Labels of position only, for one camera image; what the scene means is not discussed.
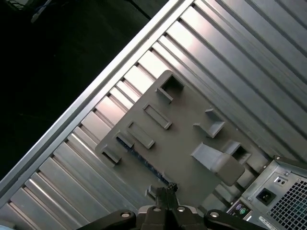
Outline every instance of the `power socket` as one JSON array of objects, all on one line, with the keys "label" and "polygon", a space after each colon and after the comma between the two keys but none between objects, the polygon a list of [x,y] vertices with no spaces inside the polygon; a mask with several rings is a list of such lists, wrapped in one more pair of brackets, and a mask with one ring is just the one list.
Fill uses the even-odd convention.
[{"label": "power socket", "polygon": [[264,188],[256,197],[261,203],[268,206],[276,197],[276,194]]}]

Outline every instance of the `dark background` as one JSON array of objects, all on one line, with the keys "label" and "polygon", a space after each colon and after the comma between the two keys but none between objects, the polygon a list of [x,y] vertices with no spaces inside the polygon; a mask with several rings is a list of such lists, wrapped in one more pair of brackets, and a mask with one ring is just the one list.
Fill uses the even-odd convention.
[{"label": "dark background", "polygon": [[53,2],[32,24],[0,0],[0,179],[167,0]]}]

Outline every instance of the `label sticker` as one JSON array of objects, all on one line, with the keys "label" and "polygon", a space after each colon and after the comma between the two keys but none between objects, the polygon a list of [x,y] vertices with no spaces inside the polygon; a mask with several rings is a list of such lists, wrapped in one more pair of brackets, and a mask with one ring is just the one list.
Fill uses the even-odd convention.
[{"label": "label sticker", "polygon": [[260,220],[265,226],[267,226],[270,230],[278,230],[278,229],[275,228],[270,222],[268,222],[265,218],[259,217],[259,220]]}]

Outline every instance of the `ventilation grille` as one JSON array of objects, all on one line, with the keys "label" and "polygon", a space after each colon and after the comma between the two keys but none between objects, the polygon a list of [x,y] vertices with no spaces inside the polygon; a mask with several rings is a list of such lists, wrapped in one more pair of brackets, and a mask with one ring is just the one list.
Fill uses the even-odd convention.
[{"label": "ventilation grille", "polygon": [[271,209],[271,217],[287,230],[307,230],[307,182],[296,182]]}]

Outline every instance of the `ridged metal surface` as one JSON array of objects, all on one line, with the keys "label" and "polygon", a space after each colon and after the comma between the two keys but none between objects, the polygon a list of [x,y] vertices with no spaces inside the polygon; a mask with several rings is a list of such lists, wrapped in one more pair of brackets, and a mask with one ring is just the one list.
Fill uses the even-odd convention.
[{"label": "ridged metal surface", "polygon": [[76,115],[82,121],[59,135],[61,142],[54,139],[56,150],[47,149],[9,188],[0,218],[22,230],[76,229],[116,209],[136,211],[151,203],[94,149],[167,69],[186,77],[265,152],[253,153],[236,186],[219,185],[204,208],[226,208],[268,156],[307,161],[307,3],[173,1],[163,14],[133,58],[113,66],[117,70],[101,90],[87,89],[94,96]]}]

